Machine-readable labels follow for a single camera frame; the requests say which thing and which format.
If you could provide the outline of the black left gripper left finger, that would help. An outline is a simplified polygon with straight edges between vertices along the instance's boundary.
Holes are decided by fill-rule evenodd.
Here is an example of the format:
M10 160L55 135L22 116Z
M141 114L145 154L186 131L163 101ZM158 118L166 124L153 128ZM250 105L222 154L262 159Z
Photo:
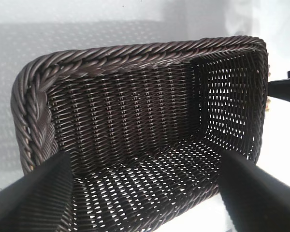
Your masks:
M54 232L71 199L70 155L58 152L0 191L0 232Z

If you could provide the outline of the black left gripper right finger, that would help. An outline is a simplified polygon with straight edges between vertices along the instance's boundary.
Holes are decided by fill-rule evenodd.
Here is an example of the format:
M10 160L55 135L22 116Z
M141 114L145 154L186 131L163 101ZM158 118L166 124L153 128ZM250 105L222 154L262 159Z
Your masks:
M218 184L238 232L290 232L290 187L252 161L223 151Z

